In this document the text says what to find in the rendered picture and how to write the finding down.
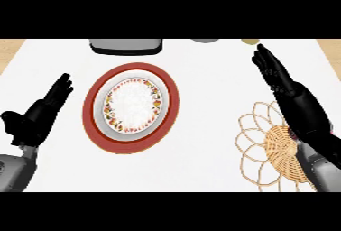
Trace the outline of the grey and black appliance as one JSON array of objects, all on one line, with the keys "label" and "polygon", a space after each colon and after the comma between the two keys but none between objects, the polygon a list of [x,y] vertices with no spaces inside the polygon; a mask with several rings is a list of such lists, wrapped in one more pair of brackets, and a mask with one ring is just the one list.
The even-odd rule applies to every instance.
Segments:
[{"label": "grey and black appliance", "polygon": [[160,39],[89,39],[88,46],[98,54],[138,56],[153,55],[162,50]]}]

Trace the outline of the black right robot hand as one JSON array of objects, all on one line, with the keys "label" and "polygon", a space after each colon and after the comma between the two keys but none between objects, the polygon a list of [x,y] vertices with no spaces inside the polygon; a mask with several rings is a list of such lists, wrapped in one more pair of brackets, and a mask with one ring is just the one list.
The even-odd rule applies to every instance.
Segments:
[{"label": "black right robot hand", "polygon": [[252,63],[269,86],[284,121],[296,138],[341,169],[341,138],[331,134],[330,121],[317,99],[306,87],[293,81],[278,59],[262,44],[256,45]]}]

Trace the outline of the red rimmed floral plate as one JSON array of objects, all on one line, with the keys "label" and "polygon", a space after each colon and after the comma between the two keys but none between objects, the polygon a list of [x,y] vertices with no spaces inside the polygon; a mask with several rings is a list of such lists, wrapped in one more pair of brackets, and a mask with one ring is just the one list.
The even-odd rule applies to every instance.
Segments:
[{"label": "red rimmed floral plate", "polygon": [[88,139],[114,154],[144,151],[166,135],[178,105],[176,86],[165,70],[142,62],[119,65],[100,76],[83,100]]}]

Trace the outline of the woven wicker flower placemat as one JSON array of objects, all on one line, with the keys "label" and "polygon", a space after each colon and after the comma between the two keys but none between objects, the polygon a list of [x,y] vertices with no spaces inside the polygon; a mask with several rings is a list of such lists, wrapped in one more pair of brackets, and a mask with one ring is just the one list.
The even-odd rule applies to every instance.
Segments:
[{"label": "woven wicker flower placemat", "polygon": [[238,172],[258,191],[275,187],[283,192],[283,181],[293,190],[315,187],[296,160],[297,143],[289,134],[289,126],[277,108],[277,102],[255,102],[252,111],[238,117],[238,133],[234,145],[240,153]]}]

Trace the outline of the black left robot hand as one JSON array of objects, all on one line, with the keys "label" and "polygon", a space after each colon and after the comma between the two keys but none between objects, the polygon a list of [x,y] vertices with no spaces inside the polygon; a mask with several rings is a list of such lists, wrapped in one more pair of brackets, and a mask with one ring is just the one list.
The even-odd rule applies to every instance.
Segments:
[{"label": "black left robot hand", "polygon": [[11,145],[36,147],[47,139],[47,135],[64,104],[73,91],[70,75],[63,73],[42,99],[38,99],[23,115],[13,111],[1,114],[5,133],[13,136]]}]

